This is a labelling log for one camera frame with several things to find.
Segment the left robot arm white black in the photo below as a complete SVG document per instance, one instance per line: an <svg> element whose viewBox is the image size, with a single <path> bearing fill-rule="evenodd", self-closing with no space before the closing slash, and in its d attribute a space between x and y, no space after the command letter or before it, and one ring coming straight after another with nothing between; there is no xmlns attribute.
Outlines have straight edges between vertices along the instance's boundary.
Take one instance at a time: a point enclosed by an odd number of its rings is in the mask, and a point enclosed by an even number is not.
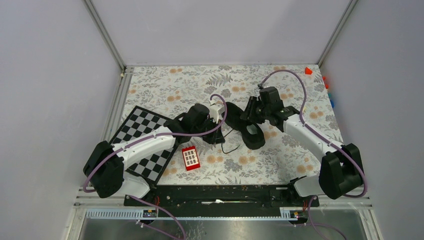
<svg viewBox="0 0 424 240"><path fill-rule="evenodd" d="M152 204L155 192L147 179L134 176L127 169L153 154L187 143L193 137L214 144L227 111L225 103L209 106L197 103L188 112L168 120L148 134L124 143L98 143L83 168L87 177L83 191L96 193L101 199L131 195L144 206Z"/></svg>

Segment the black sneaker shoe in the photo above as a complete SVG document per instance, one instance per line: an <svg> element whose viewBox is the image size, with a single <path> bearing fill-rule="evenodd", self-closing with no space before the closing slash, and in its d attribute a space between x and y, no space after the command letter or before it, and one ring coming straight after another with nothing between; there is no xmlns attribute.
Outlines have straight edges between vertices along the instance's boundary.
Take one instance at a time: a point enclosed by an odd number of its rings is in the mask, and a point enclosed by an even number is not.
<svg viewBox="0 0 424 240"><path fill-rule="evenodd" d="M232 102L226 103L227 115L225 123L241 134L241 138L247 148L257 150L266 143L265 135L258 124L241 119L243 110Z"/></svg>

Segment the black shoelace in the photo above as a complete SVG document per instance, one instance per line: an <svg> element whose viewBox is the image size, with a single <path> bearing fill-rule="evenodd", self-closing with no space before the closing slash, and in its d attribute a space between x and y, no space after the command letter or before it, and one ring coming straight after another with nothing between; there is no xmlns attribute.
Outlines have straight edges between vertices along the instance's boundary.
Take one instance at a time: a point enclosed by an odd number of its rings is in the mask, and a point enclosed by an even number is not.
<svg viewBox="0 0 424 240"><path fill-rule="evenodd" d="M232 138L230 137L231 134L235 133L235 130L230 130L229 132L224 134L224 140L225 142L222 143L220 145L221 147L221 151L223 154L227 155L230 154L236 150L239 149L239 147L241 146L241 144L239 142L237 142L236 140L232 140Z"/></svg>

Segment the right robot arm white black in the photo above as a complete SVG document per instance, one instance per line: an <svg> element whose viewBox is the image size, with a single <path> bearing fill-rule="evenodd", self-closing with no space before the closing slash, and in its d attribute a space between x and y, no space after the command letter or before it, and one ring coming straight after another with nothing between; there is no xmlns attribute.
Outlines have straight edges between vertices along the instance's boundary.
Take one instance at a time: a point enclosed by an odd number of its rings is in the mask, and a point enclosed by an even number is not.
<svg viewBox="0 0 424 240"><path fill-rule="evenodd" d="M326 195L335 200L357 187L364 186L365 174L359 149L352 143L330 141L324 134L307 124L301 112L284 106L275 87L261 89L259 96L251 96L241 119L262 124L268 121L281 132L300 142L320 162L319 173L291 181L287 201L301 205L308 196Z"/></svg>

